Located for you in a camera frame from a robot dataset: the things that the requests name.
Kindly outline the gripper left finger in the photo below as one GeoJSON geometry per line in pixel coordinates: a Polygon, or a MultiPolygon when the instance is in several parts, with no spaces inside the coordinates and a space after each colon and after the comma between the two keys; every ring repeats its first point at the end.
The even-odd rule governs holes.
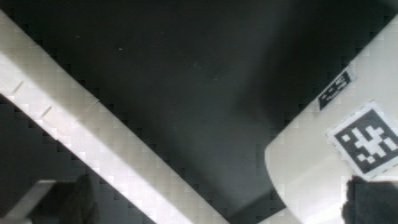
{"type": "Polygon", "coordinates": [[[97,224],[97,203],[87,175],[74,182],[39,180],[0,224],[97,224]]]}

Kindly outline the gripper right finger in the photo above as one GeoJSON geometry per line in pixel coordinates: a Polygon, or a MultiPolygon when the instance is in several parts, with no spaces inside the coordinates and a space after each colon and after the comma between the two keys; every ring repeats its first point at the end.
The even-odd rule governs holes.
{"type": "Polygon", "coordinates": [[[344,224],[398,224],[398,182],[352,177],[341,217],[344,224]]]}

